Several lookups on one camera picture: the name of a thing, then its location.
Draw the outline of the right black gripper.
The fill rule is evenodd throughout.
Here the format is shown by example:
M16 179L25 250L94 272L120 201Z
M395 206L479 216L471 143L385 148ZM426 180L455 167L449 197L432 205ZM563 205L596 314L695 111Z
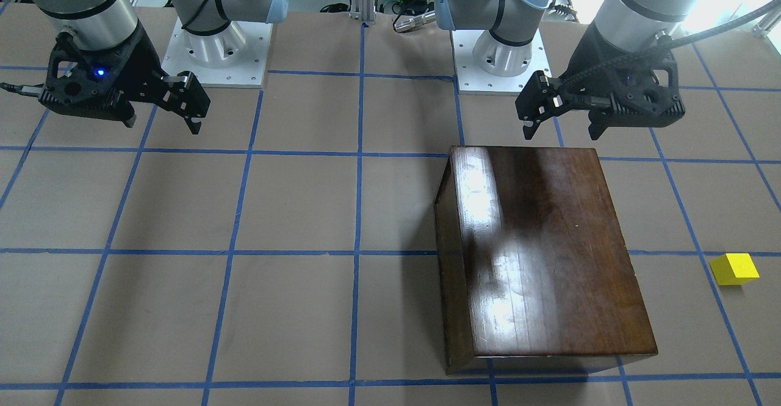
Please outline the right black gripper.
M37 100L60 115L114 120L127 128L137 118L132 102L156 104L180 116L192 134L199 134L211 106L195 73L164 73L142 23L119 45L100 51L79 49L70 32L58 33Z

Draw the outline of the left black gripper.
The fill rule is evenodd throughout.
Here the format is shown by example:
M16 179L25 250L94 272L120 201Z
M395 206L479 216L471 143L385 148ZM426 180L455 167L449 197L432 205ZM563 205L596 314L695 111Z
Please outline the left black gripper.
M560 78L533 72L516 98L524 139L531 140L546 120L563 115L564 107L589 112L592 141L609 128L664 128L682 119L686 109L671 50L607 64L626 53L590 25Z

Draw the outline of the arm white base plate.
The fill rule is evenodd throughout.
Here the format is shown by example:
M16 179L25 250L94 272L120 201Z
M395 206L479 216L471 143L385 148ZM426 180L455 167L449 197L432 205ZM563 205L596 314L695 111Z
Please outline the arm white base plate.
M518 95L536 71L552 77L541 31L522 46L504 45L488 31L451 32L460 94Z
M204 88L261 89L274 24L233 21L218 34L199 36L177 19L162 58L162 69L174 75L190 70Z

